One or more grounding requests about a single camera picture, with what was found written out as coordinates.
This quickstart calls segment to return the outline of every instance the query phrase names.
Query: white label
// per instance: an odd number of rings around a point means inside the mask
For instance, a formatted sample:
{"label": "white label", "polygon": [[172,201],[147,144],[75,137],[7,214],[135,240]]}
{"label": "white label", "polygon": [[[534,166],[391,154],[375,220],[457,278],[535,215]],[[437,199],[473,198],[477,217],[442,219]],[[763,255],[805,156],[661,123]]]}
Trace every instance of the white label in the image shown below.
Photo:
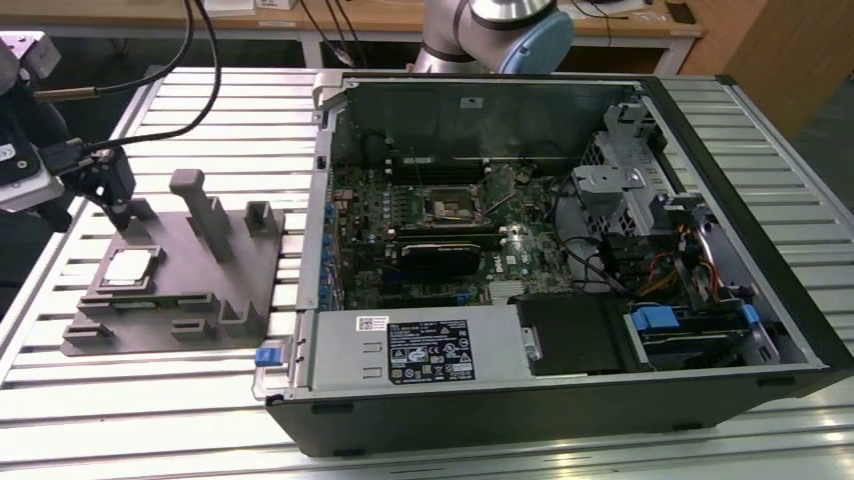
{"label": "white label", "polygon": [[11,143],[0,145],[0,162],[7,161],[10,158],[15,158],[15,146]]}
{"label": "white label", "polygon": [[296,27],[296,22],[258,22],[259,27],[283,27],[283,28],[294,28]]}
{"label": "white label", "polygon": [[385,332],[389,317],[357,317],[357,332]]}

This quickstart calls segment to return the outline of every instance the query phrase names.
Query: wire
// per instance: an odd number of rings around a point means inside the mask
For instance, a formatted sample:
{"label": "wire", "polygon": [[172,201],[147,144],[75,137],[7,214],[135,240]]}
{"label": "wire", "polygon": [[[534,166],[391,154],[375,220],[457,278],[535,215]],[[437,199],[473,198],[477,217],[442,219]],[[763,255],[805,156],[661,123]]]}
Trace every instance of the wire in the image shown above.
{"label": "wire", "polygon": [[208,32],[208,37],[210,37],[208,40],[211,43],[211,56],[214,57],[214,88],[211,90],[211,96],[208,97],[208,102],[202,108],[202,110],[199,111],[199,115],[196,115],[196,118],[194,119],[192,122],[190,122],[187,126],[179,128],[178,130],[172,130],[170,132],[162,132],[162,133],[152,133],[150,135],[140,135],[136,137],[116,138],[114,140],[92,143],[86,147],[83,147],[80,151],[83,155],[91,155],[99,150],[116,148],[123,145],[130,145],[132,143],[151,142],[155,140],[166,140],[168,138],[174,138],[180,135],[184,135],[186,133],[192,131],[194,128],[199,126],[204,118],[208,116],[208,113],[214,108],[214,103],[216,102],[216,98],[219,97],[219,89],[223,84],[223,66],[220,64],[220,58],[219,58],[219,42],[216,40],[216,32],[214,31],[211,17],[208,16],[208,12],[204,10],[204,5],[202,1],[203,0],[194,0],[199,13],[202,14],[204,28]]}
{"label": "wire", "polygon": [[170,61],[170,63],[160,69],[159,72],[151,74],[147,77],[143,77],[132,82],[120,83],[119,85],[111,85],[107,87],[80,87],[80,88],[67,88],[62,90],[44,90],[40,92],[35,92],[34,96],[40,101],[51,101],[51,102],[62,102],[67,100],[82,100],[84,98],[95,98],[103,95],[112,95],[116,93],[123,93],[131,90],[136,90],[146,85],[151,85],[158,80],[164,78],[172,71],[175,67],[182,63],[187,53],[190,52],[190,47],[192,45],[192,40],[195,36],[194,29],[194,14],[192,14],[192,4],[190,0],[184,1],[184,42],[182,43],[180,49],[175,54],[175,57]]}
{"label": "wire", "polygon": [[653,278],[655,277],[655,267],[658,266],[658,262],[669,256],[670,256],[670,253],[659,253],[653,258],[653,262],[650,262],[650,276],[647,278],[647,282],[651,282]]}
{"label": "wire", "polygon": [[362,41],[359,40],[359,35],[357,35],[357,29],[353,28],[353,23],[350,22],[350,17],[347,16],[347,12],[345,11],[345,7],[342,6],[341,0],[335,0],[335,5],[338,5],[338,9],[342,11],[342,16],[345,17],[345,22],[347,22],[347,28],[350,28],[350,33],[353,34],[353,40],[357,43],[357,53],[359,54],[359,63],[362,64],[362,68],[369,67],[369,57],[365,54],[365,48],[362,46]]}
{"label": "wire", "polygon": [[593,271],[593,273],[595,273],[597,275],[599,275],[599,277],[602,278],[602,280],[605,280],[605,282],[611,286],[611,288],[621,293],[622,295],[626,295],[629,297],[634,297],[634,294],[629,291],[629,289],[623,286],[622,283],[619,283],[619,281],[611,276],[609,275],[609,273],[602,270],[599,267],[597,267],[593,263],[590,263],[589,259],[583,258],[578,253],[575,253],[573,251],[571,248],[566,247],[566,243],[571,242],[573,240],[586,240],[590,241],[591,239],[595,240],[597,243],[599,243],[599,239],[594,238],[594,237],[583,237],[583,236],[575,236],[575,237],[570,237],[566,240],[561,239],[561,236],[558,235],[558,228],[555,226],[555,236],[558,237],[558,240],[561,240],[561,244],[565,245],[565,249],[563,251],[567,253],[567,255],[570,257],[573,257],[573,259],[575,259],[575,261],[578,263],[581,263],[582,265],[585,265],[586,269],[590,269],[590,271]]}
{"label": "wire", "polygon": [[678,278],[679,277],[678,277],[677,271],[674,270],[667,275],[665,275],[665,277],[658,282],[655,282],[655,284],[650,285],[641,292],[638,292],[638,294],[637,294],[638,297],[639,298],[646,297],[654,291],[661,290],[662,288],[665,288]]}
{"label": "wire", "polygon": [[330,16],[332,17],[332,23],[335,23],[335,30],[338,31],[338,38],[341,38],[342,48],[345,49],[345,52],[347,52],[347,56],[353,58],[350,45],[347,45],[347,39],[345,38],[345,31],[342,30],[342,24],[338,21],[338,15],[335,14],[335,9],[332,8],[332,2],[330,0],[326,0],[326,8],[330,11]]}
{"label": "wire", "polygon": [[175,54],[175,58],[167,64],[166,67],[158,72],[150,75],[148,77],[140,78],[139,80],[134,80],[132,82],[122,83],[119,85],[112,85],[110,87],[95,87],[96,95],[111,95],[114,93],[127,92],[130,90],[136,90],[139,87],[144,87],[146,85],[151,85],[158,80],[164,78],[172,71],[175,67],[178,67],[190,52],[190,47],[192,45],[192,40],[195,36],[195,28],[194,28],[194,14],[192,14],[192,5],[190,0],[184,0],[184,15],[187,19],[187,25],[184,30],[184,43],[182,44],[180,49],[178,50],[178,54]]}
{"label": "wire", "polygon": [[306,16],[308,17],[308,20],[311,21],[311,25],[315,27],[315,30],[320,35],[320,39],[323,40],[323,43],[326,44],[327,47],[330,47],[330,50],[332,50],[332,53],[335,54],[338,59],[349,66],[354,67],[353,58],[350,58],[350,55],[347,54],[347,52],[345,52],[341,48],[332,45],[332,42],[326,36],[326,33],[323,33],[323,30],[320,29],[320,25],[318,25],[318,21],[315,20],[315,16],[311,14],[311,10],[308,10],[308,6],[306,5],[304,0],[299,0],[299,4],[303,6],[303,11],[306,12]]}
{"label": "wire", "polygon": [[597,5],[597,4],[595,4],[595,3],[593,3],[593,2],[591,2],[590,4],[591,4],[591,5],[594,6],[594,8],[599,11],[599,13],[601,13],[602,15],[605,15],[605,29],[606,29],[606,31],[609,32],[609,44],[606,45],[606,48],[610,48],[610,47],[611,47],[611,41],[613,41],[613,39],[614,39],[614,37],[613,37],[613,35],[611,35],[611,17],[609,16],[609,14],[607,14],[607,13],[605,13],[605,12],[602,11],[602,9],[599,8],[599,5]]}
{"label": "wire", "polygon": [[613,17],[613,16],[610,16],[607,13],[605,13],[605,10],[602,10],[602,8],[599,8],[599,5],[597,5],[595,3],[590,2],[590,4],[593,5],[593,8],[595,8],[601,13],[601,15],[594,15],[591,13],[587,13],[585,10],[582,10],[582,7],[578,6],[578,3],[575,3],[575,0],[570,0],[570,2],[573,2],[573,6],[582,13],[582,15],[585,15],[586,17],[590,17],[590,18],[605,18],[605,29],[609,32],[609,44],[607,44],[607,47],[610,47],[611,46],[611,40],[613,40],[613,36],[611,36],[611,20],[629,20],[629,17]]}
{"label": "wire", "polygon": [[715,302],[721,299],[718,294],[718,269],[710,262],[699,262],[709,269],[709,283],[711,284],[711,295],[715,299]]}

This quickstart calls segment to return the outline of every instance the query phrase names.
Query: blue latch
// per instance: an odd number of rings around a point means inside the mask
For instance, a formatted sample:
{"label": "blue latch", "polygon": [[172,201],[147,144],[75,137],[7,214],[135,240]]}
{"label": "blue latch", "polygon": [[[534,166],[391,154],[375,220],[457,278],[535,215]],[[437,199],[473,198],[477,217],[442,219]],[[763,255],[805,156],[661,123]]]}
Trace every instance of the blue latch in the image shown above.
{"label": "blue latch", "polygon": [[678,328],[679,320],[671,307],[641,307],[631,314],[635,329]]}
{"label": "blue latch", "polygon": [[753,305],[746,303],[742,306],[742,313],[745,314],[745,318],[747,319],[747,323],[750,325],[755,325],[757,323],[759,323],[759,312],[757,312],[757,309]]}
{"label": "blue latch", "polygon": [[284,363],[284,348],[260,347],[255,350],[256,367],[280,367]]}

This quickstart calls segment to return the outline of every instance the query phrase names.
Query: aluminum extrusion table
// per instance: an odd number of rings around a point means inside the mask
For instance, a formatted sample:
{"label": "aluminum extrusion table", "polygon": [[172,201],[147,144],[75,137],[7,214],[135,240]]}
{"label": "aluminum extrusion table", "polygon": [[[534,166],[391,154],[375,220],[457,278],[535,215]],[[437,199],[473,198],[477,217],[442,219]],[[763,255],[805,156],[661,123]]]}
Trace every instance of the aluminum extrusion table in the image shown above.
{"label": "aluminum extrusion table", "polygon": [[[176,168],[203,168],[226,207],[268,200],[286,209],[274,334],[291,308],[314,159],[311,70],[227,69],[206,123],[179,140],[128,147],[138,195],[160,211]],[[211,69],[183,68],[135,96],[116,135],[186,124],[206,101]],[[739,89],[713,77],[665,84],[844,340],[854,342],[854,222]],[[683,183],[691,174],[674,160]],[[59,352],[75,304],[112,227],[75,202],[0,324],[0,470],[15,478],[379,479],[850,478],[854,380],[780,400],[714,429],[673,434],[312,459],[251,393],[254,350],[68,358]],[[567,415],[583,412],[567,412]]]}

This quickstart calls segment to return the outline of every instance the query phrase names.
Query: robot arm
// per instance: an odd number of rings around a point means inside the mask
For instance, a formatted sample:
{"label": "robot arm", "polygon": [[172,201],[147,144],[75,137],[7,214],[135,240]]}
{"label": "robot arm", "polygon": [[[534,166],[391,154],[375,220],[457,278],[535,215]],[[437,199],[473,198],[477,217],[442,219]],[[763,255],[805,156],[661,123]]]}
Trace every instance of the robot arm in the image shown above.
{"label": "robot arm", "polygon": [[422,73],[554,72],[573,41],[573,20],[557,0],[430,0]]}
{"label": "robot arm", "polygon": [[36,83],[59,62],[44,33],[0,33],[0,210],[32,211],[64,232],[71,215],[59,198],[70,191],[99,205],[119,230],[135,180],[118,147],[86,153],[54,105],[35,99]]}

